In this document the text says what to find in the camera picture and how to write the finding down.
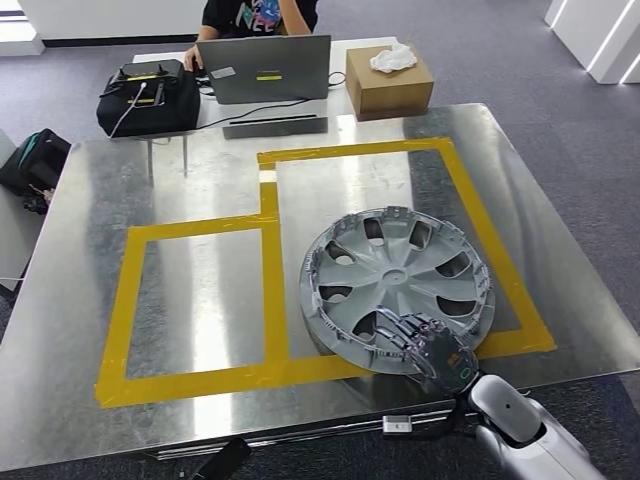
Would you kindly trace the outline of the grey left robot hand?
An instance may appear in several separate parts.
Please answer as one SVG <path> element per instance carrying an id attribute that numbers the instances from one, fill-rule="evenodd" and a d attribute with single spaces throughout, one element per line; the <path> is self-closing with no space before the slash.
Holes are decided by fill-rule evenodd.
<path id="1" fill-rule="evenodd" d="M 228 480 L 241 468 L 252 454 L 252 449 L 245 440 L 235 438 L 194 472 L 192 480 Z"/>

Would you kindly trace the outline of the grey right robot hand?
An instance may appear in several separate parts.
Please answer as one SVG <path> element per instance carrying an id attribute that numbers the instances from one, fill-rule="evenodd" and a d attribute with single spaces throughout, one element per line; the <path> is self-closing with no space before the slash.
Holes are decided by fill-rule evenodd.
<path id="1" fill-rule="evenodd" d="M 398 315 L 378 305 L 376 313 L 394 325 L 375 332 L 398 347 L 422 377 L 422 384 L 455 397 L 472 388 L 479 377 L 473 351 L 440 319 L 423 314 Z"/>

